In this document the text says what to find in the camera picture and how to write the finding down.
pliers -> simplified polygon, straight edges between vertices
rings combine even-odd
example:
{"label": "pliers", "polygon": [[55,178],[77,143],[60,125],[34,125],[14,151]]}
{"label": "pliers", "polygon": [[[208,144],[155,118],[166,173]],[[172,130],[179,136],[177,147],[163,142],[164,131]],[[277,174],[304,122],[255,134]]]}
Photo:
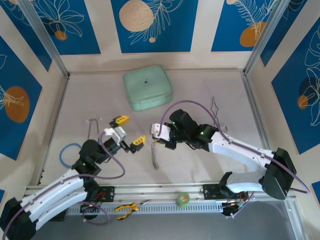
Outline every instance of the pliers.
{"label": "pliers", "polygon": [[136,202],[130,204],[130,205],[122,205],[122,206],[118,206],[115,211],[118,212],[120,209],[126,209],[126,208],[132,208],[126,215],[124,216],[119,216],[117,219],[118,220],[123,220],[126,217],[128,217],[130,214],[132,214],[133,212],[137,212],[139,210],[139,208],[145,204],[147,204],[148,202],[150,202],[151,199],[149,200],[145,200],[145,201],[141,201],[138,204]]}

tape roll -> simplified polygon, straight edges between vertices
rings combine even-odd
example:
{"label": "tape roll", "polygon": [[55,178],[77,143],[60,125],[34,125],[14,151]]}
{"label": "tape roll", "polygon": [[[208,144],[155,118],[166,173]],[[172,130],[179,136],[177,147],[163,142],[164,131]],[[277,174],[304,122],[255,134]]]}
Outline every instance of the tape roll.
{"label": "tape roll", "polygon": [[176,205],[179,208],[184,208],[190,202],[190,196],[186,192],[179,193],[178,197],[176,198]]}

blue cable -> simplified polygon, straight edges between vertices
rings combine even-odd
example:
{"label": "blue cable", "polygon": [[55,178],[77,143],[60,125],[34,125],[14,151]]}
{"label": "blue cable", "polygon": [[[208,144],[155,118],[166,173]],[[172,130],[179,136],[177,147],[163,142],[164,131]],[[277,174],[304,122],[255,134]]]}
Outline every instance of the blue cable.
{"label": "blue cable", "polygon": [[65,166],[66,168],[68,168],[68,169],[70,169],[72,166],[71,166],[71,165],[68,165],[68,164],[66,164],[66,163],[64,162],[64,160],[62,159],[62,154],[64,153],[64,151],[65,151],[67,148],[69,148],[69,147],[71,147],[71,146],[77,146],[77,147],[79,147],[79,149],[81,149],[80,144],[78,144],[78,143],[70,143],[70,144],[68,144],[67,146],[65,146],[64,148],[62,148],[62,150],[61,150],[61,152],[60,152],[60,154],[59,154],[59,159],[60,159],[61,164],[62,164],[63,166]]}

white table surface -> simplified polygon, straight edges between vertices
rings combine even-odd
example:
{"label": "white table surface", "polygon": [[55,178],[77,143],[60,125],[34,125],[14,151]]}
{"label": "white table surface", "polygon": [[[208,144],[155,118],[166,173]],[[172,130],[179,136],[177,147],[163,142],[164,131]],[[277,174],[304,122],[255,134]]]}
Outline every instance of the white table surface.
{"label": "white table surface", "polygon": [[[115,180],[97,179],[99,184],[218,182],[227,171],[250,171],[248,167],[231,158],[204,150],[192,150],[186,144],[179,144],[176,150],[157,144],[160,168],[154,169],[151,160],[150,126],[152,123],[159,123],[164,111],[180,100],[194,100],[210,108],[214,96],[219,107],[220,123],[227,125],[228,135],[261,148],[239,71],[172,70],[167,73],[173,84],[173,101],[143,111],[133,111],[129,105],[122,80],[124,72],[71,75],[45,160],[41,184],[50,184],[67,170],[59,161],[59,153],[67,144],[83,144],[88,135],[88,119],[102,118],[99,121],[102,131],[109,127],[113,118],[120,115],[131,117],[124,126],[127,144],[141,135],[146,135],[146,145],[135,154],[119,150],[115,156],[124,165],[125,176]],[[199,106],[183,103],[177,109],[179,108],[187,111],[198,124],[212,124],[209,115]],[[96,126],[92,125],[92,129],[92,138],[96,138]],[[72,165],[79,159],[78,152],[77,147],[68,148],[63,154],[64,161]],[[100,176],[112,177],[122,173],[113,160],[99,167],[102,169]]]}

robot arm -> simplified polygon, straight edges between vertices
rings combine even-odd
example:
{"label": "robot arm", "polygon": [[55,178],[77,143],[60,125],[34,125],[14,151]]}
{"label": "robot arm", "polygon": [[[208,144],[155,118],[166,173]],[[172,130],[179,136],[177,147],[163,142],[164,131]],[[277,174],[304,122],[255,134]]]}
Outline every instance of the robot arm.
{"label": "robot arm", "polygon": [[203,149],[233,158],[253,170],[246,173],[226,172],[224,174],[218,187],[219,192],[226,199],[247,191],[263,191],[279,200],[287,197],[293,177],[266,158],[269,156],[296,173],[291,158],[284,149],[279,148],[276,152],[260,149],[228,135],[225,135],[228,138],[226,140],[216,127],[208,124],[198,125],[187,112],[181,109],[173,112],[169,119],[172,123],[162,125],[161,132],[160,124],[155,123],[151,126],[153,137],[158,139],[158,143],[165,144],[166,148],[174,150],[177,143],[186,143],[194,150]]}
{"label": "robot arm", "polygon": [[[145,136],[126,144],[127,134],[121,126],[128,120],[129,117],[119,116],[110,122],[110,128],[104,130],[105,135],[111,138],[103,146],[112,156],[120,149],[134,154],[144,146]],[[81,201],[94,201],[100,187],[94,180],[101,171],[98,164],[111,156],[92,139],[83,143],[79,155],[71,169],[50,185],[21,201],[12,198],[6,202],[0,217],[3,231],[17,212],[25,208],[10,225],[6,235],[9,240],[30,240],[46,222],[65,209]]]}

